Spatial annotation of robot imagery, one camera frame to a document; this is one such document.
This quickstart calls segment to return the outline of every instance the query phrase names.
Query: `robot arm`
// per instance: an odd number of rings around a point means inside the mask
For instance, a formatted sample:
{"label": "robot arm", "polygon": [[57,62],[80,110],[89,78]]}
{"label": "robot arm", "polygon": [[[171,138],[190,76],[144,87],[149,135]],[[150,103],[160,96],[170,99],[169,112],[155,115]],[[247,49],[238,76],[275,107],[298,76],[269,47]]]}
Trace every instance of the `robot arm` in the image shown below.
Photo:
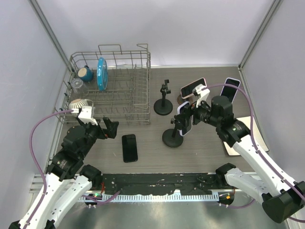
{"label": "robot arm", "polygon": [[184,114],[175,115],[176,123],[180,118],[188,119],[193,115],[193,125],[204,122],[216,127],[216,132],[221,140],[238,152],[259,175],[262,181],[240,171],[236,166],[228,163],[216,170],[218,182],[225,186],[234,186],[261,203],[266,214],[275,222],[281,223],[289,216],[304,207],[304,202],[283,180],[294,184],[295,188],[305,194],[305,182],[297,183],[285,173],[272,158],[259,146],[258,150],[284,179],[269,167],[255,149],[248,127],[234,118],[232,103],[225,96],[215,96],[211,106],[205,100],[200,100],[200,106],[194,102],[185,109]]}
{"label": "robot arm", "polygon": [[77,120],[80,125],[68,130],[61,144],[62,149],[48,165],[46,192],[43,193],[42,187],[26,215],[20,221],[13,222],[9,229],[55,229],[81,195],[93,185],[97,187],[102,182],[102,173],[86,165],[73,185],[63,194],[96,140],[116,137],[119,122],[111,122],[104,117],[107,128],[102,129],[100,120],[93,118],[93,112],[94,107],[90,106],[73,110],[72,113],[79,114]]}

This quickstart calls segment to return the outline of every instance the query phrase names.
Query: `dish rack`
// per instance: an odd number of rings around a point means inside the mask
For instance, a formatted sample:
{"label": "dish rack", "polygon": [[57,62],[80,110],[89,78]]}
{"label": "dish rack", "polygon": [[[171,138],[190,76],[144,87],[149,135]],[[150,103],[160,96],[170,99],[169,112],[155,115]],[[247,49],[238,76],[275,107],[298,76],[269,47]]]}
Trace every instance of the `dish rack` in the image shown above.
{"label": "dish rack", "polygon": [[[74,99],[89,99],[94,103],[94,118],[109,117],[112,121],[140,124],[150,123],[150,53],[148,44],[137,44],[138,50],[123,51],[121,45],[99,45],[98,51],[75,52],[70,57],[74,72],[70,74],[66,86],[63,110],[68,109]],[[108,65],[108,85],[99,91],[96,69],[99,57]],[[71,87],[77,72],[87,65],[94,73],[93,80],[85,84],[83,93],[75,93]],[[77,122],[71,114],[65,115],[65,123]]]}

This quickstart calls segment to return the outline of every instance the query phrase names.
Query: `smartphone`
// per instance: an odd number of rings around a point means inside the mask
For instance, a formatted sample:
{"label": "smartphone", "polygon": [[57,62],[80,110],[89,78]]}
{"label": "smartphone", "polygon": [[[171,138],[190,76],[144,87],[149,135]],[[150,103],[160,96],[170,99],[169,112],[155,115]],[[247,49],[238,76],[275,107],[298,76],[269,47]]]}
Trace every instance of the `smartphone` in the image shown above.
{"label": "smartphone", "polygon": [[[233,79],[233,78],[230,78],[230,77],[226,78],[225,83],[232,84],[236,87],[240,86],[240,80]],[[228,99],[231,103],[233,103],[233,100],[234,100],[236,94],[237,94],[237,89],[232,88],[232,87],[228,87],[228,86],[223,87],[223,89],[220,93],[220,95],[228,97]]]}
{"label": "smartphone", "polygon": [[134,162],[138,160],[137,142],[135,135],[123,135],[122,136],[123,146],[123,161]]}
{"label": "smartphone", "polygon": [[[189,101],[186,101],[183,104],[181,104],[177,109],[177,113],[182,114],[185,106],[187,105],[188,106],[190,105]],[[182,128],[182,130],[179,130],[179,133],[181,136],[185,136],[188,132],[191,131],[191,129],[192,129],[192,118],[190,117],[189,120],[186,120],[186,127]]]}
{"label": "smartphone", "polygon": [[186,98],[188,98],[188,97],[193,96],[193,95],[194,95],[194,94],[193,94],[194,88],[197,87],[197,86],[200,85],[200,84],[202,84],[203,86],[206,86],[206,81],[205,81],[204,78],[201,78],[201,79],[199,79],[199,80],[196,80],[196,81],[194,81],[194,82],[192,82],[192,83],[190,83],[190,84],[188,84],[188,85],[182,87],[182,88],[180,89],[181,97],[182,97],[183,99],[186,99]]}

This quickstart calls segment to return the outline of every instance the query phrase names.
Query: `wall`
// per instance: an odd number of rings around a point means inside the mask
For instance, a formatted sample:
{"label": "wall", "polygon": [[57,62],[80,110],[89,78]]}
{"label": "wall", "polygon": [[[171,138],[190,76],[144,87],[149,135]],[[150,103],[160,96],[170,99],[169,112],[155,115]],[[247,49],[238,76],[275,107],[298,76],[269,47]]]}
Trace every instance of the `wall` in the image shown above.
{"label": "wall", "polygon": [[297,181],[305,180],[304,8],[283,1],[244,68],[271,156]]}
{"label": "wall", "polygon": [[[53,112],[65,66],[27,1],[6,1],[0,14],[0,222],[1,228],[8,228],[26,213],[30,185],[38,173],[29,134]],[[34,152],[43,166],[54,122],[47,120],[34,135]]]}
{"label": "wall", "polygon": [[65,53],[148,43],[152,65],[239,64],[272,0],[39,0]]}

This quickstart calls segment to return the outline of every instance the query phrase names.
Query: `white notebook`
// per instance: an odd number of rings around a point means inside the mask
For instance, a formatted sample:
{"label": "white notebook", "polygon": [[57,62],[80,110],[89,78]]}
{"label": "white notebook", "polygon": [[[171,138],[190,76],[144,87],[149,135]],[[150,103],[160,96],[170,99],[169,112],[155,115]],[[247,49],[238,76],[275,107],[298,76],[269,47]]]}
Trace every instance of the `white notebook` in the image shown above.
{"label": "white notebook", "polygon": [[[237,118],[239,121],[243,122],[248,128],[250,128],[250,116],[248,117],[242,117],[242,118]],[[261,135],[261,133],[258,130],[257,124],[255,119],[253,119],[254,123],[253,123],[253,134],[254,134],[254,138],[255,140],[258,142],[258,144],[263,148],[264,151],[269,151],[268,147],[266,146],[263,137]],[[228,146],[228,144],[226,142],[224,142],[224,147],[226,149],[226,151],[228,152],[229,156],[240,156],[239,153],[237,153],[233,148],[230,148]]]}

